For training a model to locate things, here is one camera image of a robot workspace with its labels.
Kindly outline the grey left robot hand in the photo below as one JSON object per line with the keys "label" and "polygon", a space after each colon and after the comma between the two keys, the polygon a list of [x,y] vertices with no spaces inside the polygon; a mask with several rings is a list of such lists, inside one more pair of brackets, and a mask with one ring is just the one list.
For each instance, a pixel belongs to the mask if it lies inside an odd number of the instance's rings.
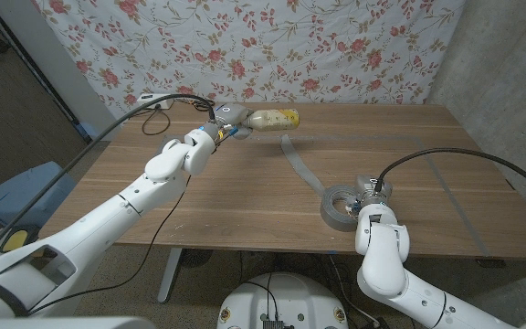
{"label": "grey left robot hand", "polygon": [[238,103],[224,103],[214,109],[216,123],[224,133],[237,139],[244,140],[253,129],[248,128],[245,121],[254,111]]}

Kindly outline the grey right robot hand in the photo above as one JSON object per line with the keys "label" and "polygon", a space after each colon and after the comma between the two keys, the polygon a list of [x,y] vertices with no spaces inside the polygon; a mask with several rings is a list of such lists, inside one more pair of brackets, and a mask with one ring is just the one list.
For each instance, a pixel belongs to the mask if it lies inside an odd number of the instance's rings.
{"label": "grey right robot hand", "polygon": [[388,204],[393,193],[393,186],[383,181],[381,190],[376,191],[378,179],[369,175],[357,175],[352,195],[346,197],[346,210],[350,215],[357,215],[360,210],[371,204]]}

